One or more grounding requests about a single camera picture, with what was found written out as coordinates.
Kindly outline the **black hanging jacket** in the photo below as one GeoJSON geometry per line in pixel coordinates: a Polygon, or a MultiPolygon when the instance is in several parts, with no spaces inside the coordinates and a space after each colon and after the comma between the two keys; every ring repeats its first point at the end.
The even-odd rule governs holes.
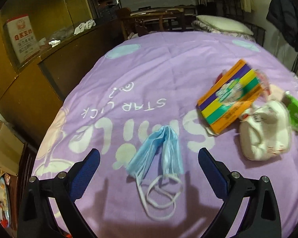
{"type": "Polygon", "coordinates": [[[292,0],[271,0],[266,19],[298,53],[298,8],[292,0]]]}

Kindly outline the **green paper carton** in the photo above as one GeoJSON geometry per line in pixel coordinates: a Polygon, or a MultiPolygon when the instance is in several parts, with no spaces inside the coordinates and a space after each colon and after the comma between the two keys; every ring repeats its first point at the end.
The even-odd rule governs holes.
{"type": "Polygon", "coordinates": [[[288,109],[292,129],[298,132],[298,99],[293,97],[289,91],[286,91],[283,94],[282,102],[288,109]]]}

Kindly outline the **red white sign board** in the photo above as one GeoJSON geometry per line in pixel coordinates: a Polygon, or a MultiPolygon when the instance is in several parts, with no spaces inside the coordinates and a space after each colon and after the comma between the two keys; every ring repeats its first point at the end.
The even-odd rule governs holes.
{"type": "Polygon", "coordinates": [[[27,14],[9,19],[6,26],[15,55],[20,63],[27,61],[40,51],[27,14]]]}

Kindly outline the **purple printed bed blanket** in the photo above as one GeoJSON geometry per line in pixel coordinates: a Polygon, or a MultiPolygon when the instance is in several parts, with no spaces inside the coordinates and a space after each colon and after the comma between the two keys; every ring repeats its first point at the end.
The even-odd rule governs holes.
{"type": "Polygon", "coordinates": [[[263,47],[240,38],[159,32],[113,48],[67,96],[40,145],[38,179],[69,171],[92,149],[100,165],[76,206],[98,237],[200,237],[222,206],[198,162],[206,148],[245,178],[267,176],[282,237],[298,226],[298,134],[287,153],[251,161],[238,121],[209,133],[198,100],[239,60],[246,76],[298,99],[298,77],[263,47]]]}

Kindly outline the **blue tray with items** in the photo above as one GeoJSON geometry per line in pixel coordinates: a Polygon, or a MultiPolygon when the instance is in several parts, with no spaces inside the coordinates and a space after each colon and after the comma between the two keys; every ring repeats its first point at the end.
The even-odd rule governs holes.
{"type": "Polygon", "coordinates": [[[11,225],[10,198],[4,176],[0,177],[0,224],[3,228],[11,225]]]}

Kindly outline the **white cloth on cabinet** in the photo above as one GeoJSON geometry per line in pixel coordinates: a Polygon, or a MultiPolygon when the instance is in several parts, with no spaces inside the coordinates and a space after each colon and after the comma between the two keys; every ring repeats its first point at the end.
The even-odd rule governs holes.
{"type": "Polygon", "coordinates": [[[90,19],[85,23],[80,23],[74,30],[74,35],[78,35],[82,32],[84,32],[85,30],[89,30],[92,27],[96,26],[96,23],[94,20],[90,19]]]}

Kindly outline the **white pillow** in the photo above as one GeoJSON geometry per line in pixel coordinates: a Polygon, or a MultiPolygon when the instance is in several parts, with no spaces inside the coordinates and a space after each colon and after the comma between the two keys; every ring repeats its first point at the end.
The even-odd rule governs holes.
{"type": "Polygon", "coordinates": [[[213,29],[223,32],[241,33],[246,35],[253,35],[253,31],[243,23],[219,16],[198,15],[197,21],[207,25],[213,29]]]}

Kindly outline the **cardboard box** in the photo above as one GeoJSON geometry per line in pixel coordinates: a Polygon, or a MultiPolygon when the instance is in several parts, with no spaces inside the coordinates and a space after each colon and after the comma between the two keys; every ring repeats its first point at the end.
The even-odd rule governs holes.
{"type": "Polygon", "coordinates": [[[24,143],[0,121],[0,170],[17,176],[23,148],[24,143]]]}

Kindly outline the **clear pink plastic bag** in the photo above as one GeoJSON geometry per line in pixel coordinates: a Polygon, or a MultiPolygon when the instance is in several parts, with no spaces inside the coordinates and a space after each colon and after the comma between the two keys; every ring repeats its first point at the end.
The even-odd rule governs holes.
{"type": "Polygon", "coordinates": [[[260,86],[263,89],[262,96],[268,98],[270,95],[270,84],[268,77],[259,69],[255,70],[260,86]]]}

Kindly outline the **blue face mask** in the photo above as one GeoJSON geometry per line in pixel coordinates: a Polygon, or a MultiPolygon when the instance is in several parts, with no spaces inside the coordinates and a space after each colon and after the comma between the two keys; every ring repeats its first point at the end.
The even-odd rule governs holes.
{"type": "Polygon", "coordinates": [[[164,125],[152,132],[128,163],[126,172],[135,180],[147,217],[154,221],[170,219],[176,211],[176,201],[184,190],[180,179],[184,166],[175,130],[164,125]],[[153,163],[158,164],[158,175],[143,190],[144,180],[153,163]]]}

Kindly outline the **colourful striped paper box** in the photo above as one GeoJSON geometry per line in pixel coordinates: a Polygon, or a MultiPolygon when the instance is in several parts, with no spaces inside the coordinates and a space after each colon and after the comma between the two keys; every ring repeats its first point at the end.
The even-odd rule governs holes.
{"type": "Polygon", "coordinates": [[[257,73],[240,59],[198,101],[197,106],[214,134],[231,125],[261,95],[257,73]]]}

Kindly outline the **wooden glass cabinet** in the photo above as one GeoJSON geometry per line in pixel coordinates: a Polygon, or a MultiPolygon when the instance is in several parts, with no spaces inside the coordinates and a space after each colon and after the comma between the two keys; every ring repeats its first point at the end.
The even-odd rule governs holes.
{"type": "Polygon", "coordinates": [[[0,0],[0,114],[39,144],[69,93],[123,41],[119,0],[0,0]],[[40,51],[20,63],[6,22],[27,14],[40,51]],[[74,35],[80,23],[96,26],[74,35]]]}

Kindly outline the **floral folded quilt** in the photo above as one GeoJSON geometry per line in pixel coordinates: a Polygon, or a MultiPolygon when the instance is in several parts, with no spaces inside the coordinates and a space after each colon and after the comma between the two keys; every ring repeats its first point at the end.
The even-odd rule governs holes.
{"type": "Polygon", "coordinates": [[[233,36],[235,38],[243,38],[247,41],[256,42],[253,35],[249,35],[249,34],[245,34],[245,33],[238,33],[238,32],[227,32],[227,31],[217,30],[209,25],[206,25],[205,23],[202,23],[199,20],[194,20],[192,22],[192,28],[194,31],[222,34],[222,35],[226,35],[226,36],[233,36]]]}

